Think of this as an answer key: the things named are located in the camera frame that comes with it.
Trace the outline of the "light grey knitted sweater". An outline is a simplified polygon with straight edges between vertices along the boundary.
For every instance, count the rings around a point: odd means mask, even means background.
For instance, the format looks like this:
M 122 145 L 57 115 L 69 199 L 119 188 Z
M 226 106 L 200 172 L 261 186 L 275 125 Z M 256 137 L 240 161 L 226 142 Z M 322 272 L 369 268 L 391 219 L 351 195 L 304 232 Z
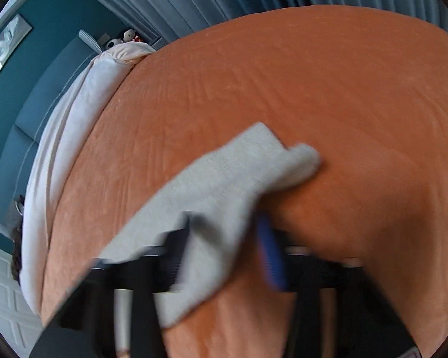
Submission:
M 192 233 L 178 291 L 160 293 L 157 299 L 161 326 L 173 326 L 223 286 L 261 197 L 306 181 L 319 165 L 314 148 L 285 148 L 266 125 L 256 123 L 163 186 L 100 255 L 115 262 L 128 260 L 190 213 Z

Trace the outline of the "dark brown clothing pile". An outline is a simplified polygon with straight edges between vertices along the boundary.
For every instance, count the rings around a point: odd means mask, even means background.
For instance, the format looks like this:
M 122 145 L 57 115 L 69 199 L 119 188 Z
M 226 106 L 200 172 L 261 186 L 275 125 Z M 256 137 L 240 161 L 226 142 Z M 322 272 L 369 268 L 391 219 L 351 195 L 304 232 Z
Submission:
M 20 283 L 20 272 L 22 270 L 22 235 L 24 217 L 25 197 L 18 195 L 12 204 L 11 210 L 11 239 L 13 241 L 13 253 L 11 263 L 11 274 L 17 283 Z

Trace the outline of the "white panelled wardrobe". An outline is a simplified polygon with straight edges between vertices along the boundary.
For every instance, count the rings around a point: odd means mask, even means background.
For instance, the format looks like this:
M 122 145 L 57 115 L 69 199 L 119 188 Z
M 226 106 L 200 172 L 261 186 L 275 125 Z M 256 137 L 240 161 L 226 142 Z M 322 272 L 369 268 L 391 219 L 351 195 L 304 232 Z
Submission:
M 0 332 L 19 357 L 29 357 L 43 325 L 11 274 L 11 255 L 0 249 Z

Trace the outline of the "teal upholstered headboard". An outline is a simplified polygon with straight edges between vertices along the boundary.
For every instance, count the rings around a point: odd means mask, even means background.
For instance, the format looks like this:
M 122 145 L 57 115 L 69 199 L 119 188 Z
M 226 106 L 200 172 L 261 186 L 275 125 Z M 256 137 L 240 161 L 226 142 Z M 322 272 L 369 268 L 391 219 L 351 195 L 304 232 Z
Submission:
M 13 122 L 0 159 L 0 233 L 9 237 L 14 200 L 26 195 L 43 130 L 68 88 L 97 55 L 75 37 L 45 70 Z

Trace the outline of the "orange plush bed blanket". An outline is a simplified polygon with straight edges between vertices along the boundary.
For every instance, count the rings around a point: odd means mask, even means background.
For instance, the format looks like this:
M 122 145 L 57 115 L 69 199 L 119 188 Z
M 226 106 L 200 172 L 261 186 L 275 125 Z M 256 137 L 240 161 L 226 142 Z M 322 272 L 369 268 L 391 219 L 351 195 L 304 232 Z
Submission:
M 323 161 L 265 200 L 275 224 L 321 256 L 362 260 L 421 353 L 435 353 L 448 336 L 448 33 L 360 7 L 244 16 L 140 62 L 65 185 L 43 321 L 158 189 L 257 122 Z

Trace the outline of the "white pink bed sheet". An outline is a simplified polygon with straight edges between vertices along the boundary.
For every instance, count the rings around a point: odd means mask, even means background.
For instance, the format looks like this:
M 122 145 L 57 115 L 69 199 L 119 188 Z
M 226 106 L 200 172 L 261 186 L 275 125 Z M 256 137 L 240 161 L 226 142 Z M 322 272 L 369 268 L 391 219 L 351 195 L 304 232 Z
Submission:
M 119 44 L 94 57 L 56 105 L 43 130 L 26 187 L 20 285 L 40 315 L 44 271 L 56 209 L 90 132 L 133 68 L 155 52 L 143 42 Z

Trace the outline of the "plush toys on nightstand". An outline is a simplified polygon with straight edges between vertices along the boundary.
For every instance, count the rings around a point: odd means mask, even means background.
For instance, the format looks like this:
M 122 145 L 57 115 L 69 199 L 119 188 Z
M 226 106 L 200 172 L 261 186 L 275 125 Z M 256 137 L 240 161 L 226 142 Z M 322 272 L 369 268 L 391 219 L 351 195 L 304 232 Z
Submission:
M 142 42 L 141 37 L 133 28 L 125 29 L 115 39 L 107 41 L 107 43 L 105 44 L 105 49 L 110 49 L 117 44 L 128 42 Z

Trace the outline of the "silver framed wall art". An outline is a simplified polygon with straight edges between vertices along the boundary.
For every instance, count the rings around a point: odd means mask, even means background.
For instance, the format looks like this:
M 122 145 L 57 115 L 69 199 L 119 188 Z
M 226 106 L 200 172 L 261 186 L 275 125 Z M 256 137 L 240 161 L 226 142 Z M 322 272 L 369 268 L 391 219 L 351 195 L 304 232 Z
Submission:
M 15 15 L 3 28 L 0 33 L 0 72 L 31 30 L 32 27 L 20 15 Z

